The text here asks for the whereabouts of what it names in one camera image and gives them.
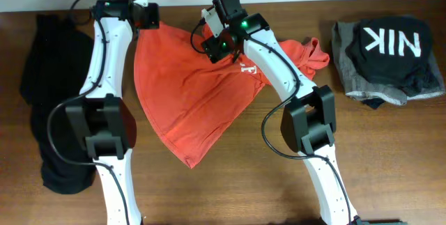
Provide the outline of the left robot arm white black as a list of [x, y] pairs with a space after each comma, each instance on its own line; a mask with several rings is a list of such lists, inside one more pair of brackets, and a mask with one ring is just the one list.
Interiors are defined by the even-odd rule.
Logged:
[[107, 223], [140, 225], [131, 169], [137, 127], [123, 101], [122, 81], [130, 43], [141, 30], [159, 27], [158, 6], [149, 0], [97, 0], [91, 14], [95, 38], [89, 71], [64, 110], [87, 165], [97, 169]]

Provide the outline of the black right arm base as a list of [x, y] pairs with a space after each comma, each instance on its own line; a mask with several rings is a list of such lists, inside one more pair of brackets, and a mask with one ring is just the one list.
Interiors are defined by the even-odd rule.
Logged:
[[408, 222], [397, 219], [365, 220], [356, 216], [351, 225], [408, 225]]

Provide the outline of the red t-shirt white print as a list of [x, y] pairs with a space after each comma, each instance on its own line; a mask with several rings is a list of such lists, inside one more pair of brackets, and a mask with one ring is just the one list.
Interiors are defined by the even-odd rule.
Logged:
[[139, 33], [134, 84], [144, 113], [161, 142], [194, 168], [223, 132], [269, 84], [245, 55], [218, 63], [193, 50], [212, 33], [161, 23]]

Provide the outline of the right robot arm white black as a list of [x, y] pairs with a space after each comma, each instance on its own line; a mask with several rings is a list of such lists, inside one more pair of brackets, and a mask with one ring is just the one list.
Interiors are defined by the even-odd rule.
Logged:
[[243, 54], [256, 65], [277, 92], [281, 102], [261, 123], [283, 111], [281, 133], [292, 150], [273, 152], [304, 162], [313, 182], [325, 224], [356, 224], [358, 216], [344, 187], [335, 150], [337, 129], [335, 98], [329, 86], [317, 86], [304, 75], [280, 46], [269, 23], [248, 14], [240, 0], [213, 0], [201, 16], [213, 37], [202, 43], [208, 58], [217, 62], [227, 54]]

